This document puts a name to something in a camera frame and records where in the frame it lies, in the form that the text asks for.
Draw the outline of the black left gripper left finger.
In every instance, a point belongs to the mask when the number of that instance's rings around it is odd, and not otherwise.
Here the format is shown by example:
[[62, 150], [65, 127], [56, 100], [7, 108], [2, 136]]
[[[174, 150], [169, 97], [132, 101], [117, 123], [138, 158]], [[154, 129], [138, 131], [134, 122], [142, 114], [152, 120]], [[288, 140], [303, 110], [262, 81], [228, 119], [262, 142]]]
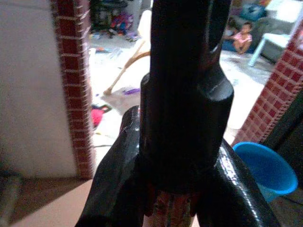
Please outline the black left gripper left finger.
[[119, 135], [95, 172], [79, 227], [141, 227], [147, 183], [139, 169], [140, 108], [122, 118]]

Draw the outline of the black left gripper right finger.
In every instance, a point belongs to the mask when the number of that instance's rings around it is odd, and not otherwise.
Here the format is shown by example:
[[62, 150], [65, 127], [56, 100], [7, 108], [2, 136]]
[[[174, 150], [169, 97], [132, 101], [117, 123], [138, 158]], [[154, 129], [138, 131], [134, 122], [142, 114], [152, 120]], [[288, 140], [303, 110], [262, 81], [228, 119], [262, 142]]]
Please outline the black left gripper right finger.
[[198, 206], [198, 223], [201, 227], [280, 226], [249, 169], [225, 140]]

